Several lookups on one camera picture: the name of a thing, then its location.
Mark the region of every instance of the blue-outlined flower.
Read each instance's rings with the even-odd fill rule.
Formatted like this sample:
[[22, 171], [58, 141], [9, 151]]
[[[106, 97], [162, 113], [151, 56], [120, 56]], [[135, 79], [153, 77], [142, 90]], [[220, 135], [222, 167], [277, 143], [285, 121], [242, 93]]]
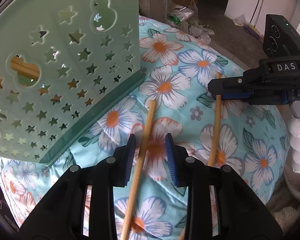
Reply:
[[197, 121], [201, 120], [201, 115], [203, 115], [203, 112], [200, 111], [200, 108], [196, 106], [195, 108], [191, 108], [190, 112], [192, 113], [190, 115], [191, 120], [197, 119]]
[[18, 172], [16, 172], [16, 178], [21, 180], [22, 185], [27, 189], [29, 184], [32, 190], [37, 190], [37, 186], [34, 180], [39, 179], [39, 174], [34, 171], [36, 167], [35, 163], [21, 162], [18, 166]]
[[148, 96], [144, 102], [148, 108], [150, 101], [157, 100], [157, 109], [161, 102], [170, 109], [178, 109], [186, 105], [188, 98], [178, 93], [180, 90], [189, 89], [191, 79], [180, 73], [171, 76], [170, 65], [154, 68], [150, 75], [150, 81], [145, 81], [139, 87], [139, 92]]
[[251, 188], [257, 191], [262, 183], [269, 186], [274, 180], [272, 166], [277, 161], [277, 150], [273, 145], [268, 149], [264, 140], [253, 139], [252, 149], [255, 154], [250, 152], [244, 156], [246, 171], [253, 173], [250, 181]]
[[205, 49], [202, 49], [200, 53], [194, 49], [187, 49], [178, 53], [178, 59], [185, 64], [179, 66], [178, 70], [187, 77], [197, 77], [199, 84], [203, 87], [207, 87], [217, 71], [222, 72], [222, 69], [215, 63], [217, 55]]
[[128, 138], [135, 123], [143, 123], [142, 116], [131, 111], [136, 102], [134, 95], [126, 96], [90, 128], [94, 136], [101, 132], [98, 145], [105, 152], [111, 153], [122, 145], [123, 138]]
[[250, 126], [250, 128], [252, 128], [252, 126], [254, 126], [256, 123], [254, 122], [252, 116], [248, 116], [248, 115], [247, 115], [246, 124], [248, 124], [248, 125]]
[[[115, 224], [117, 234], [122, 232], [122, 225], [127, 210], [128, 198], [115, 201]], [[165, 213], [167, 204], [159, 197], [149, 197], [133, 214], [128, 240], [147, 240], [148, 236], [161, 238], [171, 236], [173, 225], [159, 220]]]

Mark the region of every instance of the white flower print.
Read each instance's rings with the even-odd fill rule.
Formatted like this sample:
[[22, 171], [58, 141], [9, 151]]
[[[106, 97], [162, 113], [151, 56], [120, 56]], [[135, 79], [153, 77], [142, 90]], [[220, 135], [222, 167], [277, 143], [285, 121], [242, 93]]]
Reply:
[[22, 162], [18, 166], [19, 172], [16, 172], [16, 178], [21, 180], [21, 183], [25, 189], [27, 189], [27, 184], [29, 184], [32, 190], [37, 190], [34, 180], [39, 179], [39, 174], [33, 171], [35, 167], [35, 163], [28, 162]]
[[188, 99], [178, 93], [179, 90], [189, 89], [191, 78], [177, 73], [171, 76], [172, 67], [162, 66], [154, 68], [150, 73], [150, 81], [145, 81], [139, 87], [139, 92], [148, 96], [145, 106], [148, 108], [150, 101], [157, 100], [157, 109], [163, 101], [164, 105], [171, 109], [178, 109], [186, 105]]
[[183, 48], [176, 41], [168, 41], [167, 36], [161, 33], [155, 33], [153, 38], [142, 38], [139, 44], [140, 48], [148, 49], [141, 56], [143, 61], [155, 63], [159, 58], [164, 65], [177, 65], [178, 58], [173, 51]]
[[207, 87], [217, 71], [222, 72], [222, 69], [215, 64], [217, 55], [204, 49], [200, 53], [194, 49], [187, 49], [178, 53], [178, 58], [186, 64], [179, 66], [179, 71], [187, 77], [197, 77], [199, 84], [204, 87]]
[[166, 33], [175, 33], [176, 34], [176, 38], [179, 41], [186, 41], [186, 42], [192, 41], [192, 37], [189, 34], [184, 33], [183, 31], [177, 30], [175, 28], [165, 29], [163, 31], [166, 32]]
[[[139, 154], [140, 142], [143, 133], [143, 125], [136, 124], [132, 133], [136, 136], [137, 147], [134, 157], [134, 165]], [[149, 138], [149, 144], [146, 152], [146, 158], [143, 165], [144, 171], [155, 181], [161, 181], [167, 178], [164, 160], [167, 160], [165, 148], [165, 136], [171, 133], [173, 137], [177, 137], [183, 130], [181, 123], [178, 123], [171, 118], [162, 117], [154, 120], [152, 131]]]
[[[208, 124], [202, 128], [200, 141], [203, 148], [193, 151], [190, 155], [207, 164], [210, 156], [213, 136], [213, 125]], [[220, 130], [218, 151], [215, 167], [225, 164], [231, 166], [240, 176], [244, 174], [244, 161], [241, 158], [233, 157], [238, 147], [238, 140], [228, 124], [223, 124]]]
[[265, 117], [265, 112], [270, 110], [270, 106], [264, 105], [251, 105], [254, 114], [258, 117], [261, 121]]
[[[123, 218], [127, 210], [128, 198], [115, 201], [115, 223], [117, 234], [122, 232]], [[166, 203], [159, 197], [149, 197], [141, 207], [136, 208], [129, 232], [128, 240], [147, 240], [148, 236], [161, 238], [171, 236], [173, 226], [167, 221], [160, 221], [166, 211]]]
[[277, 151], [273, 145], [268, 149], [264, 140], [253, 139], [252, 148], [255, 154], [247, 153], [244, 157], [247, 172], [252, 172], [251, 188], [256, 192], [262, 182], [269, 186], [274, 180], [271, 169], [277, 162]]
[[2, 174], [2, 181], [5, 186], [6, 192], [10, 193], [10, 196], [16, 200], [20, 199], [20, 195], [23, 195], [26, 190], [22, 183], [15, 179], [15, 173], [13, 167], [10, 165], [9, 169]]
[[130, 134], [135, 123], [143, 123], [142, 116], [131, 111], [136, 102], [135, 96], [126, 96], [90, 128], [95, 136], [101, 132], [98, 145], [105, 152], [112, 153], [122, 145], [122, 136]]

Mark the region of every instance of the orange flower center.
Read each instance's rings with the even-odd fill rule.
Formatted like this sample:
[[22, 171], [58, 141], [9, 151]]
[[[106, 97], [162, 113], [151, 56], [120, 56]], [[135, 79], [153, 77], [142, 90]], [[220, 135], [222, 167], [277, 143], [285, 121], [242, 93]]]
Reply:
[[145, 224], [141, 218], [133, 217], [131, 221], [131, 228], [135, 233], [139, 234], [144, 230]]
[[222, 166], [226, 163], [226, 155], [223, 151], [218, 150], [216, 161], [218, 163], [218, 166]]
[[108, 114], [107, 117], [107, 126], [110, 128], [116, 127], [119, 122], [119, 113], [118, 111], [112, 111]]
[[12, 181], [10, 181], [10, 188], [11, 188], [11, 192], [12, 192], [13, 194], [15, 194], [15, 193], [16, 193], [16, 188], [14, 187]]
[[172, 90], [172, 85], [170, 82], [164, 82], [158, 87], [159, 93], [169, 93]]
[[166, 51], [166, 46], [164, 44], [162, 44], [161, 42], [156, 42], [155, 44], [153, 44], [154, 49], [157, 52], [165, 52]]
[[268, 167], [268, 161], [266, 160], [266, 159], [262, 159], [261, 161], [260, 161], [260, 166], [262, 167], [262, 168], [267, 168]]
[[150, 152], [151, 157], [154, 157], [154, 156], [157, 156], [157, 155], [161, 155], [162, 153], [165, 152], [164, 143], [161, 143], [161, 142], [149, 142], [147, 150]]
[[209, 66], [209, 64], [210, 64], [210, 62], [207, 60], [202, 60], [202, 61], [198, 62], [199, 67], [207, 67], [207, 66]]

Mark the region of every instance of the plastic bag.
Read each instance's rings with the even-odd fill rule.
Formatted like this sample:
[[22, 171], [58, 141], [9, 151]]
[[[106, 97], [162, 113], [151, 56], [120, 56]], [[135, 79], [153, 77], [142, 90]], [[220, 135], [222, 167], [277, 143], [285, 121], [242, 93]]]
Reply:
[[182, 6], [177, 5], [168, 0], [167, 6], [167, 24], [175, 28], [177, 25], [180, 25], [186, 19], [190, 18], [194, 14], [194, 11]]
[[246, 21], [246, 16], [244, 14], [242, 14], [242, 15], [238, 16], [236, 19], [232, 20], [232, 22], [234, 23], [234, 25], [240, 26], [240, 27], [243, 27], [248, 24]]

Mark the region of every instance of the wooden chopstick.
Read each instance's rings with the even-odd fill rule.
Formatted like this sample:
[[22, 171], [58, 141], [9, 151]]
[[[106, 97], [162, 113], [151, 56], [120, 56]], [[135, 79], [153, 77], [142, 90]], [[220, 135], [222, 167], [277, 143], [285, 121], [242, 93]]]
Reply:
[[40, 70], [36, 64], [25, 63], [23, 58], [14, 56], [10, 61], [10, 66], [13, 70], [17, 71], [18, 74], [38, 80], [40, 76]]
[[[216, 78], [221, 78], [221, 73], [217, 72]], [[221, 121], [221, 95], [217, 95], [216, 100], [216, 114], [214, 116], [214, 129], [213, 129], [213, 138], [212, 146], [210, 151], [210, 156], [208, 160], [208, 166], [213, 167], [216, 161], [218, 142], [220, 136], [220, 121]], [[186, 228], [183, 228], [178, 240], [183, 240], [185, 238]]]
[[131, 220], [132, 220], [132, 214], [133, 214], [133, 209], [134, 209], [134, 203], [135, 203], [136, 197], [137, 197], [138, 186], [139, 186], [139, 182], [140, 182], [140, 178], [141, 178], [143, 163], [145, 162], [145, 158], [146, 158], [148, 141], [149, 141], [149, 137], [150, 137], [150, 133], [151, 133], [151, 127], [152, 127], [152, 123], [153, 123], [153, 119], [154, 119], [154, 113], [155, 113], [156, 105], [157, 105], [156, 100], [151, 100], [150, 101], [150, 106], [149, 106], [149, 111], [148, 111], [148, 115], [147, 115], [146, 125], [145, 125], [145, 128], [143, 130], [139, 155], [138, 155], [138, 158], [137, 158], [137, 165], [136, 165], [134, 175], [133, 175], [133, 179], [132, 179], [127, 210], [126, 210], [126, 214], [124, 216], [124, 221], [123, 221], [122, 233], [121, 233], [120, 240], [127, 240], [128, 239], [128, 235], [129, 235], [129, 231], [130, 231], [130, 223], [131, 223]]

